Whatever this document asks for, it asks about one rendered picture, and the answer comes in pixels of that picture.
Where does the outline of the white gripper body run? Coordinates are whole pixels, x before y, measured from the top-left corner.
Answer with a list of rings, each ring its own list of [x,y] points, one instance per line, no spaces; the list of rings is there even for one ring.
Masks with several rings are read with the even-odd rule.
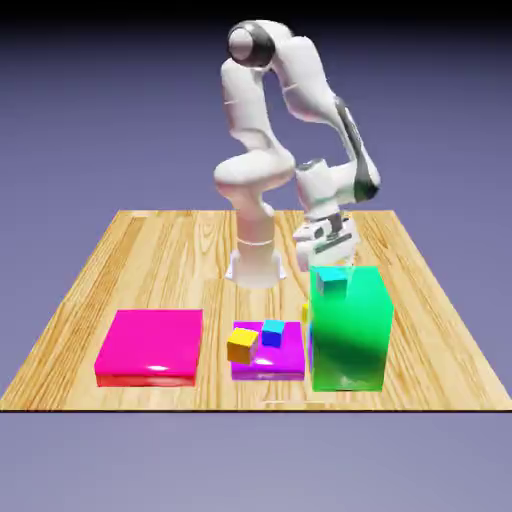
[[[343,218],[341,229],[330,230],[327,219],[304,223],[293,235],[299,269],[309,271],[313,266],[341,264],[352,266],[356,246],[360,241],[353,218]]]

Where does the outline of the small cyan cube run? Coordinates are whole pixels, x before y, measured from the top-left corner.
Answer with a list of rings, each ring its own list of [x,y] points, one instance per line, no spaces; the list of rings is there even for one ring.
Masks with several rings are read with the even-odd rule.
[[[348,282],[349,276],[345,267],[320,267],[316,272],[317,291],[322,295],[345,296]]]

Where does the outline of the small blue cube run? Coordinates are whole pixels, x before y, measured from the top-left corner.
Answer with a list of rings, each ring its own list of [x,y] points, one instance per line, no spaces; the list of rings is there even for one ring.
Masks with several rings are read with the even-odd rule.
[[[284,321],[270,319],[265,320],[261,331],[262,345],[279,348],[282,343],[284,328]]]

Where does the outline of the large green box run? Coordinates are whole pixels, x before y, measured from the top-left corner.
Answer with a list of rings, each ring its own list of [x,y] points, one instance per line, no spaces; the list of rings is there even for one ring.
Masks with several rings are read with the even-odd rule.
[[[345,296],[317,291],[310,270],[308,357],[315,392],[380,391],[394,306],[375,266],[345,267]]]

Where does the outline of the large magenta box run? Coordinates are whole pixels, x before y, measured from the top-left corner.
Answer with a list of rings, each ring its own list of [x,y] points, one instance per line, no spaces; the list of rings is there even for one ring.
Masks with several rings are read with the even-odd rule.
[[[254,359],[249,365],[231,363],[231,377],[238,381],[303,381],[305,354],[301,324],[286,321],[279,348],[266,346],[258,339]]]

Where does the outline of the large pink box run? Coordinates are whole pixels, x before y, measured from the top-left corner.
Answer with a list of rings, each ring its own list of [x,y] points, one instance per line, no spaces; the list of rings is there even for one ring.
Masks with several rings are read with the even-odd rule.
[[[202,330],[201,309],[117,311],[94,364],[97,385],[194,386]]]

